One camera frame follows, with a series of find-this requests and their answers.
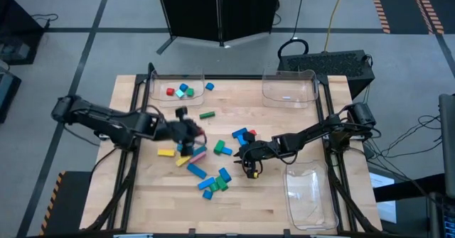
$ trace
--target wooden tabletop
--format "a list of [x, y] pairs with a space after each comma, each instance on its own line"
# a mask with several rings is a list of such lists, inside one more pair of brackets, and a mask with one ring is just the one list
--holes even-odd
[[[129, 110], [134, 79], [135, 76], [117, 77], [109, 107], [124, 112]], [[346, 77], [340, 76], [329, 77], [329, 82], [333, 107], [337, 112], [351, 103], [348, 83]], [[310, 104], [305, 109], [264, 107], [261, 80], [215, 80], [212, 83], [215, 89], [205, 92], [202, 105], [188, 107], [188, 115], [204, 128], [208, 137], [207, 156], [197, 165], [208, 177], [217, 177], [218, 170], [226, 168], [232, 176], [229, 189], [215, 192], [212, 200], [202, 198], [202, 191], [197, 187], [202, 180], [186, 170], [186, 166], [177, 167], [178, 156], [157, 156], [159, 148], [173, 149], [175, 143], [143, 139], [127, 231], [187, 233], [188, 229], [195, 228], [200, 234], [282, 234], [283, 229], [290, 229], [292, 234], [335, 234], [335, 229], [308, 231], [297, 229], [292, 224], [284, 192], [286, 165], [280, 160], [264, 161], [264, 172], [259, 179], [253, 180], [246, 178], [241, 165], [233, 163], [237, 160], [235, 157], [213, 153], [219, 139], [236, 152], [239, 143], [231, 133], [243, 127], [254, 129], [257, 140], [264, 141], [270, 141], [273, 135], [301, 131], [318, 121], [316, 106]], [[326, 115], [325, 97], [322, 96], [321, 100]], [[160, 107], [160, 102], [153, 99], [149, 104], [160, 108], [168, 120], [175, 119], [175, 108]], [[198, 118], [199, 114], [210, 111], [215, 111], [216, 117]], [[351, 146], [362, 149], [360, 142], [351, 142]], [[112, 147], [112, 143], [102, 142], [97, 159]], [[119, 157], [120, 153], [116, 153], [107, 158], [93, 175], [81, 228], [90, 225], [112, 197]], [[372, 224], [382, 229], [364, 155], [347, 151], [344, 159], [351, 197]], [[324, 162], [320, 139], [305, 145], [297, 158], [297, 162], [317, 160]], [[341, 197], [339, 200], [344, 229], [348, 230], [346, 206]], [[332, 204], [331, 200], [321, 203], [329, 207]], [[119, 227], [123, 204], [123, 201], [119, 203], [115, 227]], [[333, 213], [330, 214], [326, 215], [327, 220], [333, 219]]]

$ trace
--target transparent container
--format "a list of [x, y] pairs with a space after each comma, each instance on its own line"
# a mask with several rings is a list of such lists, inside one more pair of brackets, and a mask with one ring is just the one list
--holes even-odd
[[[184, 94], [182, 98], [177, 97], [176, 91], [181, 84], [193, 88], [194, 95], [189, 97]], [[168, 96], [168, 88], [175, 89], [172, 96]], [[194, 70], [192, 75], [159, 75], [156, 70], [151, 74], [150, 97], [159, 101], [160, 107], [183, 107], [197, 106], [204, 103], [205, 82], [202, 69]]]
[[300, 230], [326, 230], [338, 226], [322, 161], [294, 163], [286, 166], [284, 186], [288, 217]]
[[304, 108], [318, 96], [318, 80], [313, 70], [262, 73], [262, 103], [266, 107]]

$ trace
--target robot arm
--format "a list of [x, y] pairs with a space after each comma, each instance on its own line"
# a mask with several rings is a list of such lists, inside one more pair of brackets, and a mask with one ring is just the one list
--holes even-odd
[[204, 131], [191, 119], [184, 119], [188, 110], [176, 110], [178, 121], [166, 121], [163, 114], [142, 112], [120, 112], [107, 107], [92, 104], [79, 96], [66, 96], [58, 99], [52, 111], [52, 118], [60, 123], [79, 123], [110, 137], [117, 147], [131, 151], [135, 147], [135, 138], [141, 137], [152, 141], [173, 140], [183, 145], [182, 156], [193, 155], [195, 137], [204, 135]]
[[[340, 114], [348, 112], [347, 122], [342, 122]], [[297, 154], [307, 144], [323, 136], [329, 135], [331, 146], [336, 151], [349, 146], [352, 136], [362, 136], [363, 140], [372, 136], [376, 121], [366, 104], [356, 103], [344, 107], [339, 113], [328, 116], [323, 122], [314, 124], [296, 134], [281, 134], [272, 137], [272, 141], [255, 141], [252, 134], [244, 134], [244, 140], [248, 144], [241, 146], [238, 156], [244, 172], [248, 178], [257, 178], [262, 172], [262, 161], [270, 158], [278, 158], [286, 164], [295, 162]], [[291, 162], [283, 159], [294, 157]], [[261, 170], [256, 170], [256, 162], [261, 165]]]

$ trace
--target orange striped tape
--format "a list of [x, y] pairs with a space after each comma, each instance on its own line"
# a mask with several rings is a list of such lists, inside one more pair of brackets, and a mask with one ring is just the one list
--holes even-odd
[[381, 22], [382, 31], [384, 31], [384, 33], [390, 33], [389, 23], [387, 21], [387, 17], [385, 16], [384, 9], [382, 8], [381, 0], [373, 0], [373, 3], [375, 4], [379, 21]]
[[57, 198], [57, 192], [60, 188], [60, 185], [62, 183], [62, 178], [64, 175], [65, 175], [65, 171], [62, 171], [61, 173], [58, 174], [57, 181], [55, 182], [55, 186], [52, 191], [52, 195], [50, 196], [50, 203], [49, 203], [48, 209], [45, 212], [43, 223], [41, 223], [41, 230], [40, 230], [40, 234], [39, 234], [40, 236], [44, 235], [46, 227], [48, 226], [48, 222], [50, 219], [50, 213], [51, 213], [52, 209], [54, 208], [55, 199]]
[[[439, 21], [439, 18], [438, 18], [437, 14], [436, 14], [436, 11], [434, 11], [432, 3], [430, 2], [430, 0], [416, 0], [416, 2], [417, 2], [417, 4], [419, 6], [422, 6], [420, 4], [420, 2], [423, 3], [424, 9], [425, 9], [425, 11], [428, 14], [429, 21], [433, 24], [433, 27], [436, 29], [436, 32], [440, 33], [440, 34], [443, 34], [444, 33], [444, 27], [442, 26], [441, 22]], [[428, 18], [427, 18], [427, 15], [425, 14], [425, 12], [423, 12], [423, 9], [421, 9], [421, 12], [422, 12], [422, 16], [425, 19], [425, 22], [427, 22]]]

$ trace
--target table frame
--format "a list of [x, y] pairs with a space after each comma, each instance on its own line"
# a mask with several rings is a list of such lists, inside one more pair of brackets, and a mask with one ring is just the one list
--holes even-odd
[[[145, 90], [144, 90], [144, 95], [142, 97], [142, 106], [141, 106], [141, 111], [145, 112], [148, 104], [148, 98], [149, 98], [149, 88], [151, 86], [151, 72], [154, 70], [153, 65], [150, 63], [149, 64], [149, 74], [145, 75], [137, 75], [135, 82], [134, 82], [134, 90], [133, 90], [133, 95], [132, 95], [132, 100], [130, 104], [130, 110], [136, 109], [137, 102], [139, 100], [139, 91], [141, 89], [142, 85], [145, 85]], [[166, 76], [160, 76], [160, 79], [169, 79], [169, 80], [175, 80], [177, 78], [181, 78], [179, 75], [166, 75]], [[261, 80], [262, 76], [261, 75], [206, 75], [206, 79], [208, 80]], [[327, 102], [327, 108], [328, 108], [328, 114], [333, 114], [333, 102], [331, 99], [331, 93], [330, 89], [328, 86], [328, 80], [327, 79], [321, 79], [319, 78], [319, 82], [323, 85], [324, 92], [325, 92], [325, 97], [326, 97], [326, 102]], [[317, 114], [318, 114], [318, 120], [322, 122], [324, 120], [324, 115], [323, 115], [323, 107], [321, 103], [321, 98], [318, 97], [316, 100], [316, 109], [317, 109]], [[114, 196], [106, 206], [105, 210], [103, 212], [107, 212], [110, 214], [108, 215], [107, 219], [107, 228], [106, 230], [101, 230], [103, 224], [105, 223], [106, 219], [104, 221], [100, 221], [96, 223], [96, 225], [92, 225], [91, 230], [89, 230], [86, 234], [97, 234], [97, 235], [106, 235], [106, 237], [111, 237], [113, 234], [121, 234], [121, 233], [126, 233], [127, 230], [127, 225], [128, 225], [128, 219], [129, 219], [129, 211], [131, 209], [131, 203], [132, 203], [132, 194], [133, 194], [133, 189], [134, 189], [134, 181], [136, 178], [136, 170], [137, 170], [137, 164], [139, 160], [139, 153], [140, 153], [140, 143], [141, 139], [138, 138], [135, 141], [135, 150], [134, 151], [122, 151], [122, 155], [120, 157], [120, 162], [119, 162], [119, 167], [117, 169], [117, 178], [115, 181], [115, 186], [114, 186]], [[326, 163], [328, 166], [333, 166], [332, 158], [331, 158], [331, 150], [330, 150], [330, 144], [329, 143], [323, 143], [323, 149], [324, 149], [324, 155], [326, 159]], [[124, 172], [125, 168], [127, 167], [127, 157], [128, 154], [132, 153], [132, 160], [130, 163], [130, 168], [128, 174], [124, 177]], [[362, 217], [365, 219], [357, 205], [353, 202], [353, 200], [350, 197], [350, 190], [349, 190], [349, 185], [348, 185], [348, 178], [346, 174], [346, 167], [344, 164], [343, 160], [343, 154], [336, 154], [336, 160], [338, 162], [338, 167], [339, 167], [339, 173], [340, 173], [340, 178], [339, 180], [336, 177], [336, 174], [333, 170], [333, 168], [330, 168], [328, 170], [328, 176], [329, 176], [329, 184], [330, 184], [330, 190], [331, 190], [331, 197], [333, 201], [333, 208], [334, 212], [337, 215], [339, 219], [339, 224], [337, 226], [337, 232], [338, 235], [346, 235], [350, 237], [364, 237], [365, 235], [368, 235], [369, 237], [389, 237], [388, 234], [381, 234], [381, 233], [372, 233], [371, 229], [368, 229], [363, 227], [364, 230], [369, 232], [369, 234], [364, 233], [364, 232], [358, 232], [357, 226], [356, 226], [356, 221], [355, 219], [357, 218], [360, 220]], [[122, 213], [122, 219], [121, 219], [121, 226], [119, 229], [114, 229], [114, 222], [115, 222], [115, 217], [117, 215], [117, 205], [118, 202], [120, 201], [121, 197], [123, 194], [126, 192], [125, 195], [125, 202], [124, 202], [124, 208], [123, 208], [123, 213]], [[348, 213], [348, 221], [350, 225], [350, 231], [345, 231], [343, 230], [342, 226], [342, 217], [341, 217], [341, 211], [340, 211], [340, 203], [338, 201], [338, 195], [337, 192], [340, 193], [341, 197], [346, 203], [346, 211]], [[188, 234], [159, 234], [160, 236], [167, 237], [169, 235], [173, 237], [195, 237], [196, 236], [196, 229], [189, 229]], [[226, 234], [198, 234], [198, 236], [204, 236], [204, 237], [222, 237], [225, 236]], [[283, 237], [282, 235], [279, 234], [239, 234], [241, 237]], [[292, 235], [289, 231], [289, 229], [284, 229], [283, 230], [283, 235], [284, 237], [310, 237], [309, 235]]]

